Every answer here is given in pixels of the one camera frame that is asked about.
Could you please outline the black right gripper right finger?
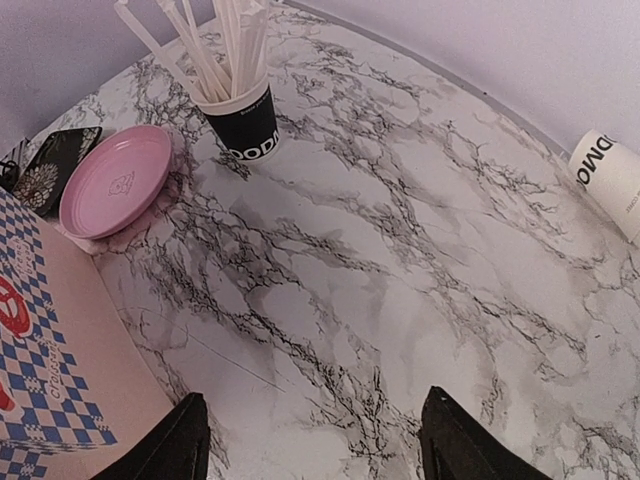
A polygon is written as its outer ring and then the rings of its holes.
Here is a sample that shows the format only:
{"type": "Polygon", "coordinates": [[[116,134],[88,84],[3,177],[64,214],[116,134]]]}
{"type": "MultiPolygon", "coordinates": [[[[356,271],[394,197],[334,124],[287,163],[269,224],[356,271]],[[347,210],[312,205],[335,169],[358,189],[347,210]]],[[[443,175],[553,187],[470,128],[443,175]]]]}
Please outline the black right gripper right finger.
{"type": "Polygon", "coordinates": [[[440,386],[431,387],[424,402],[420,445],[427,479],[549,478],[503,446],[440,386]]]}

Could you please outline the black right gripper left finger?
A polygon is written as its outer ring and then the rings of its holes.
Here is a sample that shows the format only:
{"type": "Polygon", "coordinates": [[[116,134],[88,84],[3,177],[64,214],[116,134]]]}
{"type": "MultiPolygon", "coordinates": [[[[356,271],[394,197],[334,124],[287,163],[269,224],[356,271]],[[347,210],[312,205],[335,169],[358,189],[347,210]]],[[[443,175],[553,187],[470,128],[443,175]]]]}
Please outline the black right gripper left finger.
{"type": "Polygon", "coordinates": [[[207,405],[201,393],[189,393],[128,453],[94,479],[206,479],[208,458],[207,405]]]}

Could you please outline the blue checkered paper bag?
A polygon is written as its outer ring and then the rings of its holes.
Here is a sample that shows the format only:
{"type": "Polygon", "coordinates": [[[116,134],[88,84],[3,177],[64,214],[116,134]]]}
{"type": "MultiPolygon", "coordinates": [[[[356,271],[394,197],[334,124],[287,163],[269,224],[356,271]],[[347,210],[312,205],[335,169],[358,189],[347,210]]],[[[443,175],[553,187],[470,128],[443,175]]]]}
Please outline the blue checkered paper bag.
{"type": "Polygon", "coordinates": [[[2,477],[91,477],[171,407],[92,258],[3,193],[2,477]]]}

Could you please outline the stack of white paper cups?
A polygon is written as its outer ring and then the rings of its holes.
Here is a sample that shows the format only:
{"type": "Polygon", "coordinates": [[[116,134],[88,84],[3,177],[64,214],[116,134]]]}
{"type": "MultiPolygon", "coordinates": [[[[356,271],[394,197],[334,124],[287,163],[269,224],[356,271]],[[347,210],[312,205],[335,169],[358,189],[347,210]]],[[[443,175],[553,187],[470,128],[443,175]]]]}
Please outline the stack of white paper cups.
{"type": "Polygon", "coordinates": [[[639,154],[596,130],[574,149],[568,169],[626,239],[639,245],[639,154]]]}

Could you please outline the pink round plate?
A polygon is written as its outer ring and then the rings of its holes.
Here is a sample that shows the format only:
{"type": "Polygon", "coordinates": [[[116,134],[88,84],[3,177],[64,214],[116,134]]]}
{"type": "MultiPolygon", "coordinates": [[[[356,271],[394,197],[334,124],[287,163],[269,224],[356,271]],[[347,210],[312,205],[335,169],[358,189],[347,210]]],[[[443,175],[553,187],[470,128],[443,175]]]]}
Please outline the pink round plate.
{"type": "Polygon", "coordinates": [[[67,182],[59,208],[62,227],[80,239],[121,231],[156,199],[171,159],[171,138],[160,127],[139,125],[110,136],[67,182]]]}

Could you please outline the black floral square plate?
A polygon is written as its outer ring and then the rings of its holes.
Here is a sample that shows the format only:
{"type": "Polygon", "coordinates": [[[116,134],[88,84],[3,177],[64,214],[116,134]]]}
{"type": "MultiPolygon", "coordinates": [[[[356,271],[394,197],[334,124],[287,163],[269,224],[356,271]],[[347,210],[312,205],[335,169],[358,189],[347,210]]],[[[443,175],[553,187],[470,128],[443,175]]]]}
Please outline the black floral square plate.
{"type": "Polygon", "coordinates": [[[98,144],[99,126],[51,133],[42,143],[12,190],[12,195],[41,217],[59,206],[67,182],[98,144]]]}

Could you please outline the black cup holding straws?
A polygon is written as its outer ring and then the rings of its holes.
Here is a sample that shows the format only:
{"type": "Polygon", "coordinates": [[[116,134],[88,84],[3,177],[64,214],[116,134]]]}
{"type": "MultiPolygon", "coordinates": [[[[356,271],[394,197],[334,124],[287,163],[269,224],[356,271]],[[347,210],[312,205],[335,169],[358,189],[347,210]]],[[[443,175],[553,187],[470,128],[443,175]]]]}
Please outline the black cup holding straws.
{"type": "Polygon", "coordinates": [[[276,152],[280,134],[267,74],[234,99],[205,103],[193,97],[192,101],[235,160],[251,164],[267,160],[276,152]]]}

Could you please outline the bundle of wrapped white straws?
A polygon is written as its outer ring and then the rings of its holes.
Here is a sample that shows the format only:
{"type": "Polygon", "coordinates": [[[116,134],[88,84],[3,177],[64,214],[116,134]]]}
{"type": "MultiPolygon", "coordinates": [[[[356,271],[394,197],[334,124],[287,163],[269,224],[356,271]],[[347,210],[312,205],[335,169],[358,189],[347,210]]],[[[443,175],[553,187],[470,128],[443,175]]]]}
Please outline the bundle of wrapped white straws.
{"type": "Polygon", "coordinates": [[[213,1],[217,31],[206,36],[189,1],[159,1],[178,34],[184,61],[174,59],[130,11],[126,1],[114,10],[155,59],[195,100],[221,103],[246,94],[267,74],[268,1],[213,1]]]}

